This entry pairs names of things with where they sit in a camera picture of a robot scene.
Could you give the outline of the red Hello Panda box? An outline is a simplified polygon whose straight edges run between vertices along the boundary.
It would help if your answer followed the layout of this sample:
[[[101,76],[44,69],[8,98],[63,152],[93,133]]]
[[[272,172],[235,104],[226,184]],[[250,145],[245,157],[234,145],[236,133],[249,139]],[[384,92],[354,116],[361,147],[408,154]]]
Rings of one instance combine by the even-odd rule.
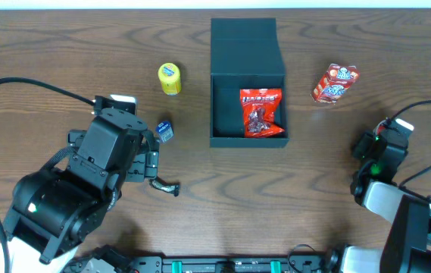
[[[311,93],[315,102],[336,103],[357,81],[360,72],[355,66],[331,64]]]

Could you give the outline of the yellow round container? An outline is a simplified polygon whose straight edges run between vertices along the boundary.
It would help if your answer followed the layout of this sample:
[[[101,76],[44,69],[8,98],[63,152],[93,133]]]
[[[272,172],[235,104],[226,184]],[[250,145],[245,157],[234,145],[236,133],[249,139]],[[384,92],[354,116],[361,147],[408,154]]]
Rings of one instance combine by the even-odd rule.
[[[181,73],[175,64],[162,64],[158,69],[158,79],[165,94],[175,96],[181,92]]]

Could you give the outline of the red Hacks candy bag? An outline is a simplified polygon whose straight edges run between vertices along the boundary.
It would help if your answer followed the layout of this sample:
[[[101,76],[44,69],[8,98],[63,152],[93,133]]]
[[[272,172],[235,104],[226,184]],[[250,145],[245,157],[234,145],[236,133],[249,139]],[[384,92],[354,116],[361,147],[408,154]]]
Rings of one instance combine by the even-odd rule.
[[[282,97],[281,89],[240,89],[246,138],[267,138],[285,131],[275,124],[275,112]]]

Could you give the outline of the black gift box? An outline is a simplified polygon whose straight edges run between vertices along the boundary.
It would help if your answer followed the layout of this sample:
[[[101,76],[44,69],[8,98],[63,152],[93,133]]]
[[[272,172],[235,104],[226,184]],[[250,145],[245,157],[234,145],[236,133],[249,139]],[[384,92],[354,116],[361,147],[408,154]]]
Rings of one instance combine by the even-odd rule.
[[[210,147],[285,147],[289,141],[285,83],[274,18],[213,18]],[[275,124],[284,131],[268,138],[246,138],[240,90],[271,88],[283,92]]]

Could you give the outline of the red Pringles can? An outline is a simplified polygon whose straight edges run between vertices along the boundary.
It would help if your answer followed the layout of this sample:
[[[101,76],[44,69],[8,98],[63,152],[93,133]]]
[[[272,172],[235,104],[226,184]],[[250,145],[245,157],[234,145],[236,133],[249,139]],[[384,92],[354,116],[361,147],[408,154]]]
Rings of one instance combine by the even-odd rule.
[[[387,120],[380,121],[373,130],[374,134],[376,136],[380,135],[381,132],[386,129],[386,126],[387,126]]]

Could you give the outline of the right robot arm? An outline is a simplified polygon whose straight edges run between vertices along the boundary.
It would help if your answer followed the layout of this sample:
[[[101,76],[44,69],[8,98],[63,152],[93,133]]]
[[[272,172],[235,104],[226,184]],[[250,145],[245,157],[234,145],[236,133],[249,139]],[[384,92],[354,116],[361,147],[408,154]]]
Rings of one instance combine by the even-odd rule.
[[[431,199],[392,180],[412,132],[411,127],[380,125],[355,143],[352,155],[361,167],[354,173],[351,194],[392,227],[382,249],[347,246],[340,272],[431,272]]]

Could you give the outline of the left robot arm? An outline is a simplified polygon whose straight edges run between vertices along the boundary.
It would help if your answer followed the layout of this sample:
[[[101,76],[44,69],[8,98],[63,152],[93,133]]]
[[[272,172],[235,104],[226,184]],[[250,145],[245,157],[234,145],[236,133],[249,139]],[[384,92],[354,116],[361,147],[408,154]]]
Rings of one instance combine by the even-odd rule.
[[[123,184],[157,176],[159,141],[126,110],[104,108],[68,138],[72,146],[15,186],[0,271],[63,271],[115,207]]]

